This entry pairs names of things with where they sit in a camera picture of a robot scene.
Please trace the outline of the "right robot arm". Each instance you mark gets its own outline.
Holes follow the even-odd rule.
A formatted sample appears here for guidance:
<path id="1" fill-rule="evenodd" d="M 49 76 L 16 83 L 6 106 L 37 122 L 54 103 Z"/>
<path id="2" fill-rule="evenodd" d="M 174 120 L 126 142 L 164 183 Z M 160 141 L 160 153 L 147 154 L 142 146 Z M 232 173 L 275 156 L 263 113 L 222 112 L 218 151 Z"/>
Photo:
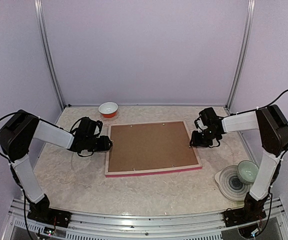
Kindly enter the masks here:
<path id="1" fill-rule="evenodd" d="M 263 150 L 259 172 L 239 212 L 244 222 L 252 221 L 263 211 L 271 186 L 279 174 L 283 155 L 288 150 L 286 117 L 276 104 L 226 117 L 218 116 L 212 107 L 208 107 L 199 112 L 194 124 L 197 126 L 199 122 L 204 128 L 192 132 L 190 147 L 212 148 L 213 141 L 220 141 L 224 134 L 259 131 Z"/>

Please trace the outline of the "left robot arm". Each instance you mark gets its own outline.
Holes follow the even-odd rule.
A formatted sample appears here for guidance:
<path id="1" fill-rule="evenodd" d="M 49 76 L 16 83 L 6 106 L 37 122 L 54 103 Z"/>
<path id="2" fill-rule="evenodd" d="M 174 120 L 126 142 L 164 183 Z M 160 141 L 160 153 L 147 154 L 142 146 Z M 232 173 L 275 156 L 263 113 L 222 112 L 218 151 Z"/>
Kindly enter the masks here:
<path id="1" fill-rule="evenodd" d="M 30 211 L 41 221 L 50 222 L 54 218 L 54 211 L 50 208 L 50 201 L 40 187 L 30 162 L 29 148 L 32 140 L 55 145 L 77 153 L 78 156 L 83 151 L 88 151 L 91 155 L 109 151 L 113 143 L 107 135 L 101 135 L 103 123 L 89 117 L 80 118 L 70 131 L 22 109 L 7 117 L 9 120 L 0 129 L 2 152 L 24 191 Z"/>

